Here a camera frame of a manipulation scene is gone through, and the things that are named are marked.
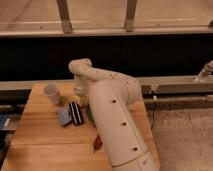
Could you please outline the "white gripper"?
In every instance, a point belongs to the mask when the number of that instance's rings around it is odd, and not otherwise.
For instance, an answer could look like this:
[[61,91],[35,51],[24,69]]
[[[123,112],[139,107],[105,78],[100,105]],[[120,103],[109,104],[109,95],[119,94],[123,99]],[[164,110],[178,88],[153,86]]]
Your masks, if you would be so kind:
[[74,92],[77,96],[83,97],[87,94],[89,89],[89,81],[84,77],[74,78]]

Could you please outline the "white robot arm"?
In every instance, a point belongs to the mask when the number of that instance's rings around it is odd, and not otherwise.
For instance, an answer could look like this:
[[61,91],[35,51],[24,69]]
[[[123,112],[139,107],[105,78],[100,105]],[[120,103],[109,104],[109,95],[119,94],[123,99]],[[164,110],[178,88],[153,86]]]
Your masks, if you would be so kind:
[[112,171],[159,171],[128,106],[142,97],[132,76],[99,69],[88,58],[68,64],[77,96],[88,94],[95,125]]

